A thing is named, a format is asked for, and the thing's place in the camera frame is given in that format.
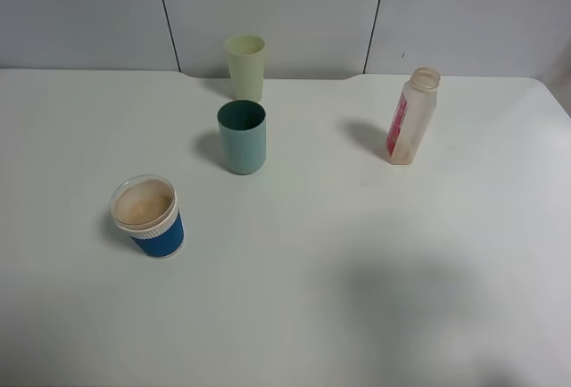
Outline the pink label drink bottle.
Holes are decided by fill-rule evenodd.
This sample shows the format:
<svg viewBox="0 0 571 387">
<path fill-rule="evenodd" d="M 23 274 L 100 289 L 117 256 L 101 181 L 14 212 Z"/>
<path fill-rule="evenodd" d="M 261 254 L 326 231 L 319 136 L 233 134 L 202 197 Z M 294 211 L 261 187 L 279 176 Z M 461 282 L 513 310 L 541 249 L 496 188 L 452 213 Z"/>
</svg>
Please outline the pink label drink bottle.
<svg viewBox="0 0 571 387">
<path fill-rule="evenodd" d="M 411 164 L 437 106 L 440 74 L 429 67 L 417 68 L 402 87 L 385 140 L 393 165 Z"/>
</svg>

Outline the teal plastic cup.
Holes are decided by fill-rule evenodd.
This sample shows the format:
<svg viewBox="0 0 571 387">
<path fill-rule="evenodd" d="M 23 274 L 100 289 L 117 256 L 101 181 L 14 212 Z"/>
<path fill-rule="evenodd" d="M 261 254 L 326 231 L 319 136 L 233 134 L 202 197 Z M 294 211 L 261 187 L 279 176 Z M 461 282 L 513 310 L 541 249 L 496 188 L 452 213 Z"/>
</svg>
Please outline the teal plastic cup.
<svg viewBox="0 0 571 387">
<path fill-rule="evenodd" d="M 266 160 L 266 111 L 250 100 L 224 104 L 217 113 L 228 168 L 239 175 L 258 171 Z"/>
</svg>

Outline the pale yellow plastic cup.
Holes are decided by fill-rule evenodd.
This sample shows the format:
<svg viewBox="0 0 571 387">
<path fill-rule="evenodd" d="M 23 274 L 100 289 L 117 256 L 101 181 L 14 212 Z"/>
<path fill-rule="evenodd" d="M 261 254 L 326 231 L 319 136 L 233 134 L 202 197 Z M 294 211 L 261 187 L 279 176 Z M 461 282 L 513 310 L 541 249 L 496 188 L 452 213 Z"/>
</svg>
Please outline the pale yellow plastic cup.
<svg viewBox="0 0 571 387">
<path fill-rule="evenodd" d="M 255 35 L 229 37 L 224 43 L 236 99 L 259 103 L 263 93 L 265 42 Z"/>
</svg>

